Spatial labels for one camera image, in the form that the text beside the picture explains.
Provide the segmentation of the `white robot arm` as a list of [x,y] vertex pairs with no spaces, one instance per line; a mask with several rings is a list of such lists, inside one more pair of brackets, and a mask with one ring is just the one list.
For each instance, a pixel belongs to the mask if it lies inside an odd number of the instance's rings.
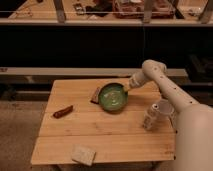
[[174,171],[213,171],[213,107],[199,103],[166,75],[166,65],[145,60],[124,90],[154,81],[178,113],[175,136]]

